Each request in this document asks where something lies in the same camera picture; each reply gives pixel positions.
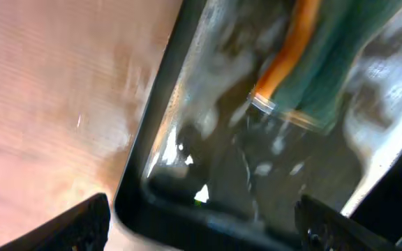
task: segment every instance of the white light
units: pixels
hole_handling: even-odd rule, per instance
[[[173,130],[168,135],[167,146],[165,146],[162,159],[166,160],[167,165],[171,165],[176,160],[177,155],[178,151],[176,146],[176,128],[173,128]]]
[[[291,170],[291,172],[290,172],[290,175],[296,175],[296,174],[300,171],[300,169],[302,169],[303,167],[304,167],[304,163],[303,163],[303,162],[300,162],[299,164],[295,165],[295,166],[292,168],[292,170]]]
[[[80,121],[82,121],[82,115],[78,116],[77,128],[80,126]]]
[[[258,176],[267,176],[272,169],[272,163],[264,162],[255,168],[254,174]]]
[[[184,163],[186,163],[186,165],[193,164],[192,156],[189,155],[189,156],[187,157],[186,161],[184,161]]]
[[[209,199],[209,189],[207,185],[204,185],[199,192],[196,193],[195,199],[197,201],[201,201],[202,203],[206,203]]]
[[[153,171],[154,165],[156,165],[156,163],[158,162],[158,160],[159,160],[159,153],[157,153],[157,154],[153,157],[153,159],[151,160],[151,164],[150,164],[150,166],[149,166],[149,168],[148,168],[147,178],[150,177],[151,171]]]

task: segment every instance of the orange tube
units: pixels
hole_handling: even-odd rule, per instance
[[[281,51],[255,87],[255,94],[269,100],[277,86],[302,57],[315,30],[321,0],[297,0],[288,36]]]

